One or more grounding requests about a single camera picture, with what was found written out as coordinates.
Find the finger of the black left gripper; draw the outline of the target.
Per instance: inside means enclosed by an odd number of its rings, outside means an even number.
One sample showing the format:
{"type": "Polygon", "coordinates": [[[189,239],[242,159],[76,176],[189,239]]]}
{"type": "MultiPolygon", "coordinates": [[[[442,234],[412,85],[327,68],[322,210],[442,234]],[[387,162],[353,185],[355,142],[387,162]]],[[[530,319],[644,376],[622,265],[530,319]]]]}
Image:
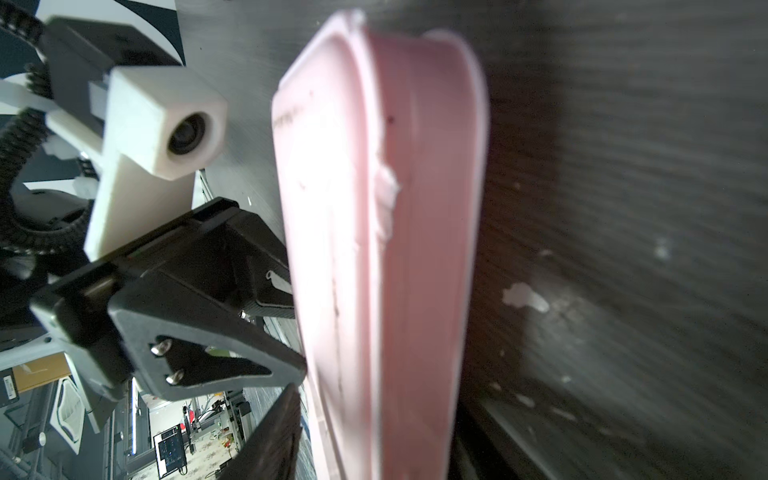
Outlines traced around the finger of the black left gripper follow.
{"type": "Polygon", "coordinates": [[[275,287],[270,272],[289,281],[287,250],[255,213],[240,210],[226,222],[226,245],[235,284],[252,316],[295,318],[291,293],[275,287]]]}

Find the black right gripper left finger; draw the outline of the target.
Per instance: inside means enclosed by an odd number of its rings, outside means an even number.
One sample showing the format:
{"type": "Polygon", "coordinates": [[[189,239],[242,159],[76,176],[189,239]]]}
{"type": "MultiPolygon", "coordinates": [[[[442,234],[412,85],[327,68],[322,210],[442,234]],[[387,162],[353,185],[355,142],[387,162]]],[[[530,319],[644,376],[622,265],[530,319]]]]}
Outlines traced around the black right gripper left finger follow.
{"type": "Polygon", "coordinates": [[[302,433],[300,418],[299,390],[289,384],[219,479],[294,479],[302,433]]]}

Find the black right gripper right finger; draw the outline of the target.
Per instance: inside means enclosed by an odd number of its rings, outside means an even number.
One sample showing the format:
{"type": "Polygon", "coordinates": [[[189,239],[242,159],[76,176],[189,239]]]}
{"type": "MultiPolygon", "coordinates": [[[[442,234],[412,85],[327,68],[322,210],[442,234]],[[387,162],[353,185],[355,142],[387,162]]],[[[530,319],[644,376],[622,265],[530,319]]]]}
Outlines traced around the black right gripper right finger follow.
{"type": "Polygon", "coordinates": [[[492,398],[458,402],[453,431],[451,479],[556,479],[541,456],[532,415],[492,398]]]}

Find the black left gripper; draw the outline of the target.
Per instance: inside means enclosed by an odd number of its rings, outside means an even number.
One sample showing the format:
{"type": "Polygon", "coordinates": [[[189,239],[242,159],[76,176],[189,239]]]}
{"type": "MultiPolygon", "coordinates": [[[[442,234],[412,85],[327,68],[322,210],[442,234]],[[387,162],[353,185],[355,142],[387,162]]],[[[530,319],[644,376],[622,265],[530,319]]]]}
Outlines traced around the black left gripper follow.
{"type": "MultiPolygon", "coordinates": [[[[44,58],[30,71],[26,105],[1,135],[1,161],[8,171],[5,185],[50,136],[58,136],[46,125],[49,112],[62,109],[97,135],[103,133],[114,68],[182,66],[127,24],[5,16],[1,27],[44,58]]],[[[23,254],[84,252],[94,200],[68,226],[34,230],[19,221],[11,197],[4,195],[1,245],[23,254]]],[[[115,276],[108,262],[111,254],[143,239],[157,239],[187,216],[188,212],[100,259],[89,259],[87,266],[38,292],[31,299],[31,311],[79,362],[103,397],[117,398],[118,387],[132,374],[145,391],[169,401],[301,384],[307,372],[304,357],[228,306],[163,273],[151,272],[124,287],[115,276]]]]}

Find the pink pencil case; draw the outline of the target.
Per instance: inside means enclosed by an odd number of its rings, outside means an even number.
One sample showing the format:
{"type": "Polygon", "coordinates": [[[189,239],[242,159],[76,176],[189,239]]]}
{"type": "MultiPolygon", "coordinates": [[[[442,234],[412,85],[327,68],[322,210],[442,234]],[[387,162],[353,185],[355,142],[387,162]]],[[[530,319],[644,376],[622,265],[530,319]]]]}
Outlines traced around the pink pencil case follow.
{"type": "Polygon", "coordinates": [[[490,133],[470,45],[331,15],[272,130],[321,479],[449,470],[490,133]]]}

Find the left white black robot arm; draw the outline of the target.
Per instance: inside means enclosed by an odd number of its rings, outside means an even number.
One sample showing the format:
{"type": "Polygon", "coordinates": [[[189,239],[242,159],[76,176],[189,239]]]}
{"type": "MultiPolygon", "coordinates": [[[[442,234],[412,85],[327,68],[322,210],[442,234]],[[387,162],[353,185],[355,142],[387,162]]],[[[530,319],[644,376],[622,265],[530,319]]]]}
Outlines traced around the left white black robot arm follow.
{"type": "Polygon", "coordinates": [[[132,379],[172,401],[275,387],[276,409],[299,412],[305,359],[262,322],[295,314],[271,282],[288,275],[284,245],[235,201],[192,204],[223,147],[223,97],[130,24],[42,21],[6,1],[1,27],[44,57],[1,133],[1,246],[88,256],[29,304],[80,377],[111,401],[132,379]],[[96,164],[98,186],[71,221],[35,228],[10,189],[53,134],[96,164]]]}

